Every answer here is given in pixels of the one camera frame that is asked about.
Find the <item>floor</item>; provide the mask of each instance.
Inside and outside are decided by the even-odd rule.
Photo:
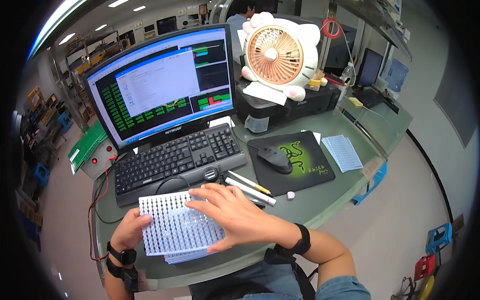
[[[81,136],[74,124],[58,141],[60,160],[40,196],[44,225],[40,257],[61,293],[74,299],[107,299],[96,263],[88,257],[87,209],[93,181],[83,172],[72,176],[67,154]],[[425,255],[427,231],[448,221],[448,214],[430,168],[405,135],[388,161],[388,174],[361,205],[345,205],[319,230],[342,241],[352,252],[359,281],[372,299],[389,299],[404,276],[413,276],[415,262]],[[451,248],[442,251],[443,261]],[[309,274],[316,266],[302,257]],[[187,287],[142,292],[138,300],[173,300],[188,296]]]

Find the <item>computer mouse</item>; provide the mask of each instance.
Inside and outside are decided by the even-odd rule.
[[[276,172],[290,174],[293,170],[287,155],[276,147],[263,147],[257,154]]]

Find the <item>hand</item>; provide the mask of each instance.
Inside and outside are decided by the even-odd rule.
[[[301,238],[295,224],[265,213],[236,186],[207,183],[200,189],[190,189],[188,192],[208,202],[188,201],[185,206],[211,217],[225,231],[225,238],[208,247],[208,253],[256,242],[281,243],[283,247],[286,245],[291,248]]]
[[[150,219],[150,215],[140,215],[140,208],[132,208],[115,229],[110,245],[118,252],[135,248],[143,239],[142,226],[147,225]]]

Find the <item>fan grille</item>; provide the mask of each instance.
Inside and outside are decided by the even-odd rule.
[[[299,41],[285,28],[266,26],[250,39],[248,60],[259,78],[271,84],[286,84],[300,73],[303,50]]]

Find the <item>razer mouse pad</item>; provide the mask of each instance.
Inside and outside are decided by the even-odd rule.
[[[275,196],[335,179],[335,174],[311,131],[253,139],[247,145],[258,183]],[[276,172],[257,155],[258,150],[252,146],[279,148],[287,155],[293,171],[288,175]]]

